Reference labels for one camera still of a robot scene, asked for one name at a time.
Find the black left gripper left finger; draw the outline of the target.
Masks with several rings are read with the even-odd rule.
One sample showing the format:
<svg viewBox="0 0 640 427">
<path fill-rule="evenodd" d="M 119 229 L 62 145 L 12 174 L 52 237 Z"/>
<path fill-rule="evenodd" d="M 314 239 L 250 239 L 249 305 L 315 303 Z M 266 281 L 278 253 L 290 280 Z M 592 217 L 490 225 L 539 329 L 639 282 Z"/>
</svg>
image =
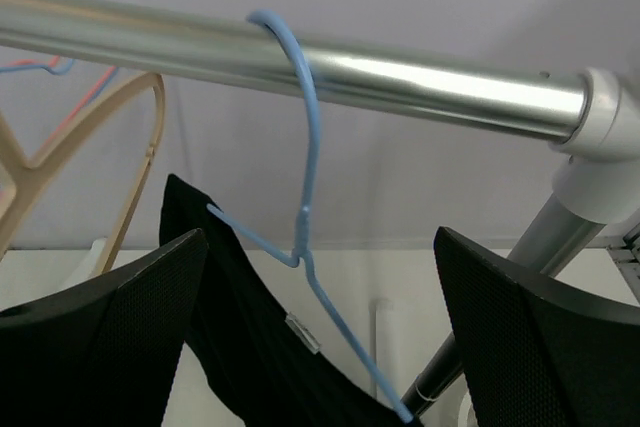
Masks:
<svg viewBox="0 0 640 427">
<path fill-rule="evenodd" d="M 206 253 L 194 229 L 2 311 L 2 425 L 161 425 Z"/>
</svg>

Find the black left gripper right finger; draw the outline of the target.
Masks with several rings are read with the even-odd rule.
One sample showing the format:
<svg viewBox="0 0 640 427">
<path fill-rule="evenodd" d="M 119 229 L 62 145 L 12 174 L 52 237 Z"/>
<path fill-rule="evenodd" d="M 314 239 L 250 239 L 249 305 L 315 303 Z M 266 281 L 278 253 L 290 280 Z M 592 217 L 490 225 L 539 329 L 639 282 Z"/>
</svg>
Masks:
<svg viewBox="0 0 640 427">
<path fill-rule="evenodd" d="M 521 267 L 451 228 L 434 254 L 481 426 L 636 426 L 639 309 Z"/>
</svg>

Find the black t shirt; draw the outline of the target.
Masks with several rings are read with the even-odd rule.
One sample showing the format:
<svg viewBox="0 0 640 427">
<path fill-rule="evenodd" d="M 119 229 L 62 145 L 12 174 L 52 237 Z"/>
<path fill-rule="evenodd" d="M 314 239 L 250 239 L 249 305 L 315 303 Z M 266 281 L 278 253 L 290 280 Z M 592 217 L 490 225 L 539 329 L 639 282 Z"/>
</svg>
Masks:
<svg viewBox="0 0 640 427">
<path fill-rule="evenodd" d="M 390 408 L 356 386 L 285 323 L 285 310 L 258 276 L 212 200 L 168 176 L 159 241 L 200 229 L 208 244 L 186 343 L 213 393 L 247 426 L 399 426 Z"/>
</svg>

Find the blue wire hanger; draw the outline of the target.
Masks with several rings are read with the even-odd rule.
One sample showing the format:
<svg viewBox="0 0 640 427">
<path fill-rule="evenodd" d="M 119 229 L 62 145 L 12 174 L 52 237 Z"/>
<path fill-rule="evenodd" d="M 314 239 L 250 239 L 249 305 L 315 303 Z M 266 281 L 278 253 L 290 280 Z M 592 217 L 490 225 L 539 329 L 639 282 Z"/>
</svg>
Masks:
<svg viewBox="0 0 640 427">
<path fill-rule="evenodd" d="M 52 57 L 49 61 L 37 61 L 32 59 L 23 59 L 12 62 L 11 64 L 2 66 L 0 72 L 17 73 L 32 70 L 43 70 L 51 75 L 61 76 L 67 74 L 75 63 L 74 59 L 63 59 L 60 56 Z"/>
</svg>

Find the pink wire hanger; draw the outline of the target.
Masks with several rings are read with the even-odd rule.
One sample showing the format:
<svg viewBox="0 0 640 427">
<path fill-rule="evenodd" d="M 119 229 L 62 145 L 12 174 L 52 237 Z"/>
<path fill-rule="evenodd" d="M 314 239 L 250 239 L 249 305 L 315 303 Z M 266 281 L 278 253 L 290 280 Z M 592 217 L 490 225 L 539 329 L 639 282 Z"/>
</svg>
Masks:
<svg viewBox="0 0 640 427">
<path fill-rule="evenodd" d="M 49 61 L 52 55 L 3 52 L 1 67 L 17 60 Z M 43 70 L 1 73 L 1 114 L 29 159 L 53 134 L 112 83 L 120 69 L 75 60 L 61 76 Z"/>
</svg>

